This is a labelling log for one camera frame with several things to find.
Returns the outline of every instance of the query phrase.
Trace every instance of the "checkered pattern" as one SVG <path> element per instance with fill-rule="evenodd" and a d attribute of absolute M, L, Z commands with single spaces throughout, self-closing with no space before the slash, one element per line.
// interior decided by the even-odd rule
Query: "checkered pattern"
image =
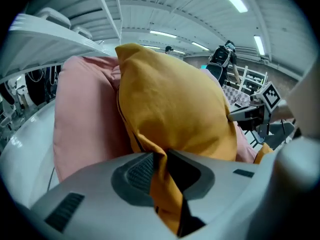
<path fill-rule="evenodd" d="M 250 103 L 250 96 L 242 91 L 227 85 L 224 86 L 223 91 L 231 106 L 238 103 L 240 106 L 246 107 Z"/>

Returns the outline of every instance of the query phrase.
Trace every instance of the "backpack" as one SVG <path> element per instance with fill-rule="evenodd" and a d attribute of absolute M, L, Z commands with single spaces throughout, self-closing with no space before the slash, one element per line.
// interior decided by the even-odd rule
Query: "backpack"
<path fill-rule="evenodd" d="M 224 45 L 219 45 L 214 53 L 210 56 L 209 62 L 221 65 L 223 68 L 228 66 L 230 61 L 231 51 Z"/>

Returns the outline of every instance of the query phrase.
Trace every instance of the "ceiling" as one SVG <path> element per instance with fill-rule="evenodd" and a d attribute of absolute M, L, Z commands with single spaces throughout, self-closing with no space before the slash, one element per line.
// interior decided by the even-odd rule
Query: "ceiling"
<path fill-rule="evenodd" d="M 229 0 L 104 1 L 112 19 L 102 9 L 101 0 L 33 0 L 26 13 L 33 15 L 50 7 L 68 17 L 73 26 L 87 28 L 94 41 L 104 40 L 105 45 L 115 46 L 120 39 L 122 44 L 170 45 L 187 56 L 208 55 L 231 40 L 238 57 L 257 60 L 254 35 L 258 35 L 265 50 L 263 59 L 299 76 L 318 54 L 308 22 L 291 0 L 242 0 L 248 9 L 243 13 Z M 151 34 L 150 30 L 177 38 Z"/>

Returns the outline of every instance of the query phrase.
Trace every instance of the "person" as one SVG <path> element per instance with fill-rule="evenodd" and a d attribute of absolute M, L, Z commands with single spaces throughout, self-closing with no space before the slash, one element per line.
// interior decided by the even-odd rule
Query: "person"
<path fill-rule="evenodd" d="M 222 60 L 218 57 L 218 54 L 222 54 Z M 228 65 L 232 64 L 234 77 L 236 79 L 237 84 L 240 84 L 240 77 L 237 69 L 237 55 L 236 55 L 236 47 L 235 44 L 228 40 L 225 45 L 220 45 L 209 57 L 209 63 L 216 63 L 222 65 L 222 73 L 219 80 L 221 86 L 224 85 L 227 77 L 228 77 Z"/>
<path fill-rule="evenodd" d="M 165 53 L 165 54 L 170 54 L 173 50 L 174 50 L 174 49 L 173 49 L 171 46 L 167 46 L 167 47 L 165 48 L 164 53 Z"/>

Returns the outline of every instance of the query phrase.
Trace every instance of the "yellow pillow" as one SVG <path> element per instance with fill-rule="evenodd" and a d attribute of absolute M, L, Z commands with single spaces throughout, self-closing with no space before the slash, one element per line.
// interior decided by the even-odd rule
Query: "yellow pillow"
<path fill-rule="evenodd" d="M 162 154 L 150 195 L 177 233 L 182 194 L 166 171 L 166 150 L 234 161 L 236 130 L 221 89 L 197 68 L 130 43 L 115 48 L 121 71 L 118 109 L 134 152 Z"/>

